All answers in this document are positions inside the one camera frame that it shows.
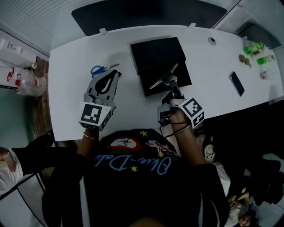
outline small object on table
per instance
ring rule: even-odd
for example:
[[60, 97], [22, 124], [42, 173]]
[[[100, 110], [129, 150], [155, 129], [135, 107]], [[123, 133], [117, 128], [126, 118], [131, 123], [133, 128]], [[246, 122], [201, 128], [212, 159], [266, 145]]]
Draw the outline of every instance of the small object on table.
[[258, 63], [259, 65], [263, 65], [263, 64], [265, 64], [265, 63], [275, 61], [275, 58], [274, 58], [273, 55], [268, 55], [267, 57], [260, 58], [260, 59], [258, 59], [258, 60], [256, 60], [256, 61], [257, 61], [257, 63]]
[[114, 68], [116, 66], [118, 66], [119, 64], [114, 64], [114, 65], [111, 65], [111, 66], [108, 66], [108, 67], [104, 67], [104, 66], [94, 66], [92, 69], [91, 69], [91, 74], [92, 74], [92, 78], [95, 78], [96, 75], [98, 74], [101, 74], [101, 73], [104, 73], [105, 71], [111, 69], [111, 68]]
[[262, 52], [260, 52], [260, 53], [256, 52], [255, 54], [253, 53], [253, 54], [251, 54], [251, 57], [252, 57], [253, 60], [258, 60], [258, 59], [266, 57], [268, 55], [269, 55], [269, 49], [266, 46], [264, 46], [264, 49], [263, 49]]
[[266, 71], [263, 71], [260, 73], [260, 78], [263, 80], [272, 80], [273, 79], [273, 73], [270, 69], [267, 69]]
[[247, 59], [245, 56], [239, 55], [239, 60], [240, 60], [240, 62], [244, 63], [245, 65], [251, 67], [251, 64], [249, 63], [249, 59]]
[[231, 79], [233, 85], [235, 86], [237, 92], [239, 93], [239, 96], [242, 96], [243, 93], [245, 92], [245, 89], [243, 87], [243, 85], [241, 84], [238, 76], [236, 75], [235, 72], [232, 72], [229, 76], [229, 78]]
[[258, 54], [260, 52], [263, 51], [263, 43], [255, 43], [254, 45], [251, 45], [249, 47], [245, 47], [244, 51], [247, 55], [250, 55], [250, 54]]

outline scissors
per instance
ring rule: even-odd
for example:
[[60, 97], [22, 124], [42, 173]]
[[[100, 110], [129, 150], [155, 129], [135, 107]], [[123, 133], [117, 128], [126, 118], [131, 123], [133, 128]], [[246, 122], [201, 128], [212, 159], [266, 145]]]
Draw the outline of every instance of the scissors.
[[91, 69], [92, 78], [95, 78], [96, 75], [101, 74], [101, 73], [103, 73], [103, 72], [105, 72], [105, 71], [107, 71], [107, 70], [109, 70], [109, 69], [111, 69], [111, 68], [113, 68], [113, 67], [118, 66], [118, 65], [119, 65], [119, 64], [114, 64], [114, 65], [111, 65], [111, 66], [108, 66], [108, 67], [104, 67], [104, 66], [94, 66], [94, 67]]

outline smartphone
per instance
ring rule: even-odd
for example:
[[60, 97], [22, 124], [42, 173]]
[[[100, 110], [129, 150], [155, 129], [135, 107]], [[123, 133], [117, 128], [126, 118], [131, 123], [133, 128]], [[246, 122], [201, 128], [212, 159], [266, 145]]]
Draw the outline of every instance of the smartphone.
[[245, 89], [242, 86], [242, 84], [241, 84], [238, 76], [236, 75], [236, 73], [232, 72], [229, 77], [230, 77], [231, 81], [233, 82], [233, 84], [234, 84], [237, 92], [239, 93], [239, 95], [242, 96], [242, 94], [244, 93]]

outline black and white marker cube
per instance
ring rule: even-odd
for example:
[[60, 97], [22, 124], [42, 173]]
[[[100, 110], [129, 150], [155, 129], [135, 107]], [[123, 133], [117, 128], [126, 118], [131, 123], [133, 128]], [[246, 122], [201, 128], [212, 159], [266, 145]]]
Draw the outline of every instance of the black and white marker cube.
[[92, 102], [81, 102], [79, 108], [81, 126], [87, 129], [102, 131], [112, 116], [111, 107]]
[[204, 120], [204, 110], [194, 98], [186, 99], [180, 108], [190, 119], [193, 129]]

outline black tablet box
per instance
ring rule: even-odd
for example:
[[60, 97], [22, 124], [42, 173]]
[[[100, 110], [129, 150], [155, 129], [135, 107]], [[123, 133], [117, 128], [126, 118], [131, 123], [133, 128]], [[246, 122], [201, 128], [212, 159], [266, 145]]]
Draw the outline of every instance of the black tablet box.
[[179, 87], [191, 85], [185, 65], [185, 54], [177, 37], [131, 44], [131, 50], [145, 96], [170, 90], [170, 86], [164, 83], [153, 89], [149, 89], [149, 87], [170, 70], [175, 63], [177, 63], [177, 68], [173, 74], [177, 77], [177, 85]]

